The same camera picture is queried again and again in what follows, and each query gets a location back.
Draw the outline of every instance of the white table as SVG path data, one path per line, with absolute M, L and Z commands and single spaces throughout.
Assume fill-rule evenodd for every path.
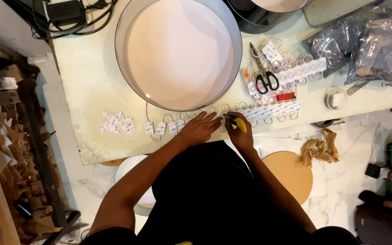
M 72 126 L 84 165 L 152 153 L 172 138 L 168 131 L 159 142 L 145 135 L 146 102 L 129 87 L 117 64 L 114 43 L 116 25 L 128 2 L 128 0 L 119 0 L 110 23 L 103 30 L 87 36 L 70 36 L 54 40 Z M 269 38 L 275 37 L 283 42 L 280 51 L 289 50 L 294 58 L 298 58 L 305 53 L 300 41 L 317 31 L 318 29 L 308 25 L 302 12 L 298 11 L 286 22 L 267 33 L 259 35 L 242 33 L 241 67 L 248 67 L 249 42 L 261 49 Z M 342 75 L 337 72 L 326 80 L 312 81 L 307 86 L 299 87 L 297 99 L 302 103 L 302 111 L 298 119 L 291 120 L 287 117 L 286 122 L 283 123 L 274 119 L 271 125 L 264 124 L 253 128 L 253 133 L 392 108 L 392 87 L 381 87 L 380 84 L 372 82 L 350 96 L 344 109 L 340 111 L 327 109 L 323 103 L 325 91 L 331 87 L 343 87 L 345 78 L 346 73 Z M 248 95 L 241 78 L 237 76 L 229 91 L 212 105 L 219 111 L 225 104 L 236 109 L 241 101 L 253 107 L 252 98 Z M 119 135 L 101 133 L 99 127 L 104 119 L 103 111 L 122 112 L 131 117 L 136 131 L 131 135 L 126 135 L 125 132 Z M 150 120 L 155 124 L 167 113 L 172 114 L 175 121 L 179 118 L 179 113 L 166 111 L 151 104 L 148 106 L 148 111 Z M 210 141 L 227 138 L 226 132 L 216 131 Z

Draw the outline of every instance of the scissors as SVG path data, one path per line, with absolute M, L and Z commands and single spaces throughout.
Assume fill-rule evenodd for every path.
M 259 57 L 255 57 L 254 54 L 258 54 L 256 48 L 253 46 L 252 43 L 250 43 L 250 50 L 252 52 L 252 57 L 253 59 L 257 62 L 258 65 L 258 71 L 256 73 L 257 75 L 257 80 L 255 81 L 255 86 L 257 87 L 257 90 L 260 94 L 264 95 L 267 92 L 269 92 L 269 88 L 272 91 L 276 91 L 279 88 L 279 80 L 277 79 L 277 77 L 275 76 L 275 74 L 273 74 L 270 71 L 267 71 L 266 69 L 264 69 L 263 64 L 261 63 L 261 60 L 259 59 Z M 276 87 L 273 88 L 271 81 L 270 81 L 270 77 L 273 77 L 276 81 Z M 264 88 L 266 89 L 265 92 L 261 92 L 260 88 L 258 87 L 258 82 L 261 81 L 261 83 L 263 84 Z

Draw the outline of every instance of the marble floor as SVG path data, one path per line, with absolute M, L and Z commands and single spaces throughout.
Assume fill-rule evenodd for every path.
M 67 207 L 81 211 L 81 220 L 91 225 L 103 197 L 114 184 L 117 167 L 81 164 L 61 78 L 52 59 L 29 58 L 29 62 L 41 68 L 36 93 L 46 108 L 47 131 L 56 131 L 47 144 L 53 163 L 58 165 L 62 181 L 59 191 Z M 358 194 L 366 189 L 385 192 L 384 180 L 373 179 L 364 172 L 368 162 L 384 161 L 385 144 L 392 142 L 392 113 L 385 110 L 350 116 L 337 123 L 329 129 L 337 133 L 335 146 L 341 155 L 340 161 L 329 164 L 313 160 L 314 182 L 302 208 L 317 228 L 341 226 L 356 235 L 353 214 L 355 207 L 362 203 Z M 323 135 L 311 125 L 302 125 L 256 134 L 254 147 L 261 158 L 282 150 L 300 154 L 300 147 L 311 138 L 323 139 Z M 235 150 L 229 140 L 226 143 Z M 146 219 L 136 215 L 136 233 Z M 79 237 L 87 228 L 89 226 L 76 231 L 73 237 Z

